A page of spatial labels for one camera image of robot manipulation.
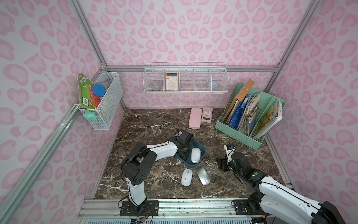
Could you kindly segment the white rounded mouse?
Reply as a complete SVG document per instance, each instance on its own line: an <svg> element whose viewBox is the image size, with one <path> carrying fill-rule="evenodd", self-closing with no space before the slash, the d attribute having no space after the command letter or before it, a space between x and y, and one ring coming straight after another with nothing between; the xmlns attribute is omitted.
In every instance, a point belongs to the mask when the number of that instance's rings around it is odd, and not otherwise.
<svg viewBox="0 0 358 224"><path fill-rule="evenodd" d="M191 150L191 162L197 164L201 159L201 150L198 147L193 147Z"/></svg>

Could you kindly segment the teal storage box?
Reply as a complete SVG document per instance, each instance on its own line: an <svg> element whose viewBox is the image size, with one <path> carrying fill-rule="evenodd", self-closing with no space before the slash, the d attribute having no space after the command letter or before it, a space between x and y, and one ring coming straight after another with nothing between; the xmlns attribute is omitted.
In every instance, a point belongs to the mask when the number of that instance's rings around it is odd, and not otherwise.
<svg viewBox="0 0 358 224"><path fill-rule="evenodd" d="M181 159L181 158L176 156L177 159L179 159L183 164L185 164L189 168L197 167L200 164L200 162L203 160L204 156L206 155L205 147L201 143L199 143L198 141L193 140L193 147L198 147L201 150L201 159L197 164L194 164L194 163L191 162L191 152L189 154L189 157L186 160Z"/></svg>

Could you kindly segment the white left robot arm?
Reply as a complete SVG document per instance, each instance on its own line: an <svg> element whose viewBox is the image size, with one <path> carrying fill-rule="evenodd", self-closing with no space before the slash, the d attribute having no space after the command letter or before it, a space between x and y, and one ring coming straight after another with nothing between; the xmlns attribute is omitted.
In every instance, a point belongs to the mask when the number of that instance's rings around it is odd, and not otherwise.
<svg viewBox="0 0 358 224"><path fill-rule="evenodd" d="M193 145L194 135L177 129L175 135L166 142L146 145L137 143L121 163L122 179L127 183L129 201L135 208L145 205L144 181L156 161L180 155Z"/></svg>

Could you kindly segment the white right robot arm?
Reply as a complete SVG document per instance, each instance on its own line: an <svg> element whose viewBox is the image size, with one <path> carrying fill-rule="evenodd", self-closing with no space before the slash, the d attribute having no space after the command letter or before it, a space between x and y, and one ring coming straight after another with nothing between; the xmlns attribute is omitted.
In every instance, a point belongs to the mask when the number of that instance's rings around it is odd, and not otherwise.
<svg viewBox="0 0 358 224"><path fill-rule="evenodd" d="M288 224L343 224L337 207L328 201L320 203L280 184L274 178L251 166L247 156L232 144L224 145L222 163L242 184L254 189L248 199L249 211L273 215Z"/></svg>

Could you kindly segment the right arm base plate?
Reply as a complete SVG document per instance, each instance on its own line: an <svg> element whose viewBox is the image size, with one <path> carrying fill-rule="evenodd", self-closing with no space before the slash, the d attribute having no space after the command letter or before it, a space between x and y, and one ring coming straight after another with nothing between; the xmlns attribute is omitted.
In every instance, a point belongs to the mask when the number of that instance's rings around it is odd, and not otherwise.
<svg viewBox="0 0 358 224"><path fill-rule="evenodd" d="M261 209L257 202L248 199L237 199L231 202L234 207L236 215L264 215L265 212Z"/></svg>

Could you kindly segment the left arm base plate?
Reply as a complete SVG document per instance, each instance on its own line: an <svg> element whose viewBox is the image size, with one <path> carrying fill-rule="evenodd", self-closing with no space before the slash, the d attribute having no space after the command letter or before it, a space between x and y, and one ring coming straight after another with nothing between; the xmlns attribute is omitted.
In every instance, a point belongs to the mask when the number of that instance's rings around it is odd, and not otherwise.
<svg viewBox="0 0 358 224"><path fill-rule="evenodd" d="M123 201L121 205L118 206L120 209L120 216L129 217L129 216L158 216L159 201L147 201L145 200L140 205L135 205L131 201Z"/></svg>

